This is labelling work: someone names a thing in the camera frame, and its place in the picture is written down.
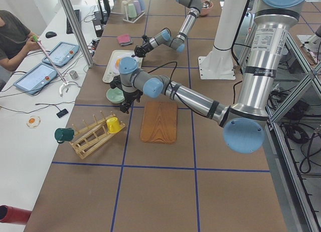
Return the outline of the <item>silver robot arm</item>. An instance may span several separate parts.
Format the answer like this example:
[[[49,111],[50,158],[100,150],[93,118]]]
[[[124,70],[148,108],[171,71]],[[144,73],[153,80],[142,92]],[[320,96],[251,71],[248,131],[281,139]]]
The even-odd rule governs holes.
[[[175,37],[172,37],[170,29],[164,28],[153,37],[143,35],[143,44],[135,47],[134,54],[132,55],[133,57],[143,58],[147,53],[160,45],[166,45],[177,52],[182,52],[184,50],[185,41],[188,38],[188,34],[195,24],[196,19],[200,16],[203,2],[201,0],[176,0],[176,2],[189,9],[178,34]]]
[[[242,85],[238,99],[225,106],[182,84],[171,77],[154,75],[138,66],[136,58],[165,45],[177,52],[185,48],[188,34],[200,16],[201,0],[176,0],[188,9],[185,21],[175,37],[169,29],[162,29],[153,37],[143,36],[143,44],[137,46],[134,55],[120,60],[119,75],[110,83],[111,88],[122,90],[122,112],[128,112],[134,101],[142,95],[156,98],[168,96],[179,101],[195,113],[216,121],[223,128],[225,143],[234,151],[251,153],[264,141],[264,127],[268,119],[265,110],[272,89],[288,32],[299,21],[305,0],[256,0],[254,39],[248,60],[242,69]]]

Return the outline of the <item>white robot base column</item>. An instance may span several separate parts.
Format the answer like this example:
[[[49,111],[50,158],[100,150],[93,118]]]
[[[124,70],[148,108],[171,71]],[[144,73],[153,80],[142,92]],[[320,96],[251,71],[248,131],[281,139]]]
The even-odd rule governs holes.
[[[248,0],[224,0],[213,49],[207,56],[199,57],[202,80],[235,80],[232,46]]]

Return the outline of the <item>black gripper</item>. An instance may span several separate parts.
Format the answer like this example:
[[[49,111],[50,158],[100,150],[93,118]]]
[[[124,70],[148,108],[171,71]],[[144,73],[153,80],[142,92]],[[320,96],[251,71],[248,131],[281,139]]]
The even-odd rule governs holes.
[[[129,108],[134,101],[140,102],[140,90],[134,92],[123,91],[124,101],[120,104],[120,111],[123,113],[129,113]]]
[[[151,51],[150,44],[144,44],[142,46],[136,46],[134,49],[134,55],[139,58],[146,57],[146,54]]]

